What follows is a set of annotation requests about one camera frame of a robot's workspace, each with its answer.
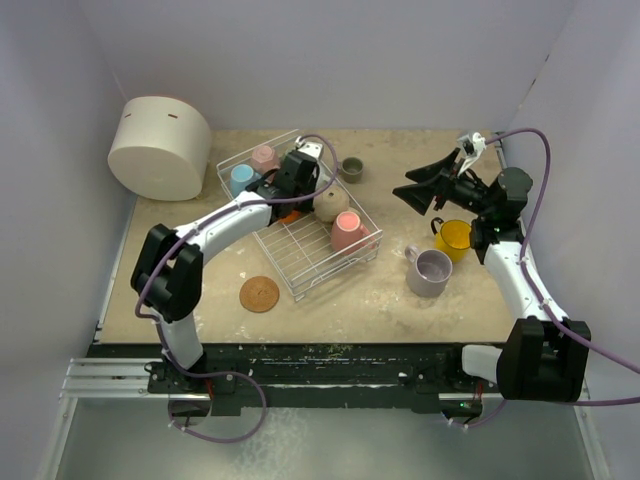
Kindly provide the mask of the orange cup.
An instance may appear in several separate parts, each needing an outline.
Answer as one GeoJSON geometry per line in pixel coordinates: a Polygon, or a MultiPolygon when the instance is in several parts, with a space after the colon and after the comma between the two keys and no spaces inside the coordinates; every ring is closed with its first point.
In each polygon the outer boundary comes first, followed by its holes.
{"type": "Polygon", "coordinates": [[[300,216],[301,216],[300,212],[293,211],[289,215],[287,215],[286,217],[280,219],[280,222],[283,223],[283,224],[292,223],[295,220],[297,220],[300,216]]]}

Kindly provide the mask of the beige round mug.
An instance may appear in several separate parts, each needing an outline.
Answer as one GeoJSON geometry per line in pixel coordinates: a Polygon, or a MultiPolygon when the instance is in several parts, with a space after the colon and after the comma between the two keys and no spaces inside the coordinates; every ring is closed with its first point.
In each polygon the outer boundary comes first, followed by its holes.
{"type": "Polygon", "coordinates": [[[339,186],[330,187],[314,199],[313,207],[319,221],[333,223],[339,214],[349,209],[349,196],[339,186]]]}

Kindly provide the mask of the light blue mug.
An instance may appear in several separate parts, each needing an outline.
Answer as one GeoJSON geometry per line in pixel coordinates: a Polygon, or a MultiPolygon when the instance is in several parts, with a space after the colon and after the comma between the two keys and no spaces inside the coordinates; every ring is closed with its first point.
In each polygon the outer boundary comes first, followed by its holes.
{"type": "Polygon", "coordinates": [[[236,198],[242,191],[246,189],[252,182],[257,180],[260,174],[257,173],[248,164],[239,164],[235,166],[230,175],[229,188],[231,197],[236,198]]]}

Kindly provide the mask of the light pink mug white inside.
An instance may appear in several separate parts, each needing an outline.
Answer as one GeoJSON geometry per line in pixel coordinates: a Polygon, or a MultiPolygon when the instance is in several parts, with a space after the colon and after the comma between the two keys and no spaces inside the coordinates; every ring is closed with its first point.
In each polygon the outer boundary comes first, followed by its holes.
{"type": "Polygon", "coordinates": [[[252,151],[250,165],[256,172],[264,174],[279,168],[280,159],[273,147],[260,145],[252,151]]]}

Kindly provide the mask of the yellow cup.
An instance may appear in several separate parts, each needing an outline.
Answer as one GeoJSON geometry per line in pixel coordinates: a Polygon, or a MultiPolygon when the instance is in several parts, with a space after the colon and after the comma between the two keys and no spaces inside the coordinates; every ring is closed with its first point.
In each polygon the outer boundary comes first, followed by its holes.
{"type": "Polygon", "coordinates": [[[467,222],[434,217],[430,227],[435,237],[434,248],[446,254],[454,264],[460,262],[470,250],[471,225],[467,222]]]}

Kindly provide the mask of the coral pink mug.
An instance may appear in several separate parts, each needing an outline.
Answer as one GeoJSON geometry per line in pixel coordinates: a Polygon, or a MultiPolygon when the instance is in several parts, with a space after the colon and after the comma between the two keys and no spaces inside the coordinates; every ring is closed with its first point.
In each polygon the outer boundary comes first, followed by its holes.
{"type": "Polygon", "coordinates": [[[342,255],[350,255],[362,249],[373,249],[374,241],[369,235],[370,231],[357,213],[344,211],[333,222],[331,247],[334,252],[342,255]]]}

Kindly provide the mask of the olive green small cup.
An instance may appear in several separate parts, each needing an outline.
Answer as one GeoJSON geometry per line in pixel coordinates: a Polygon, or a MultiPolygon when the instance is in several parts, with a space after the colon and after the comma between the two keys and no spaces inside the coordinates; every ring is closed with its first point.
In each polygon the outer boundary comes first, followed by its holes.
{"type": "Polygon", "coordinates": [[[340,173],[343,180],[354,184],[361,181],[364,171],[364,163],[357,157],[345,158],[340,163],[340,173]]]}

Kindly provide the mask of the lilac mug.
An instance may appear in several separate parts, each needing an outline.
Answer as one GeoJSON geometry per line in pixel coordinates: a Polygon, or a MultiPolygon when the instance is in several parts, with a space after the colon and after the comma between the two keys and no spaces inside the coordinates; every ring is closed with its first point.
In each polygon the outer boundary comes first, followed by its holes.
{"type": "Polygon", "coordinates": [[[410,262],[405,276],[409,289],[423,298],[440,296],[453,272],[451,259],[439,250],[420,250],[413,244],[405,247],[404,255],[410,262]]]}

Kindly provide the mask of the pale grey white mug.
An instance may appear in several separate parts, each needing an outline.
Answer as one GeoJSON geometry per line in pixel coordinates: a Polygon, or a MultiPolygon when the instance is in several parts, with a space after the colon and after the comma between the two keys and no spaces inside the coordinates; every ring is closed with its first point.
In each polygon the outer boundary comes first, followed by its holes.
{"type": "Polygon", "coordinates": [[[339,172],[321,170],[316,183],[316,190],[324,190],[338,178],[339,172]]]}

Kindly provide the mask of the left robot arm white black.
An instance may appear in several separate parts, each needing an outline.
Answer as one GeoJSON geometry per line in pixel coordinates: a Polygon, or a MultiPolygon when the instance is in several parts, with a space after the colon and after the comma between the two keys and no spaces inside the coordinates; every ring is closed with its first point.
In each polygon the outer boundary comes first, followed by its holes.
{"type": "Polygon", "coordinates": [[[171,381],[184,392],[202,387],[206,356],[195,327],[206,264],[237,240],[294,211],[308,212],[323,190],[321,148],[313,142],[287,152],[280,167],[263,174],[225,206],[170,229],[154,226],[143,243],[131,277],[138,294],[134,313],[150,319],[173,364],[171,381]]]}

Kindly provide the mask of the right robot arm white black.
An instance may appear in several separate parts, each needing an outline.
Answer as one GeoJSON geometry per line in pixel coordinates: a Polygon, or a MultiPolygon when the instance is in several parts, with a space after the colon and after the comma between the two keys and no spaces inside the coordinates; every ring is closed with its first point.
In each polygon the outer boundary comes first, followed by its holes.
{"type": "Polygon", "coordinates": [[[393,193],[421,215],[447,202],[475,214],[470,246],[498,285],[514,325],[500,347],[465,345],[461,357],[445,366],[446,383],[467,391],[482,378],[496,384],[508,400],[575,402],[591,332],[552,301],[522,250],[525,235],[519,218],[533,181],[522,169],[509,167],[485,184],[462,168],[459,153],[454,149],[438,162],[407,171],[409,184],[393,193]]]}

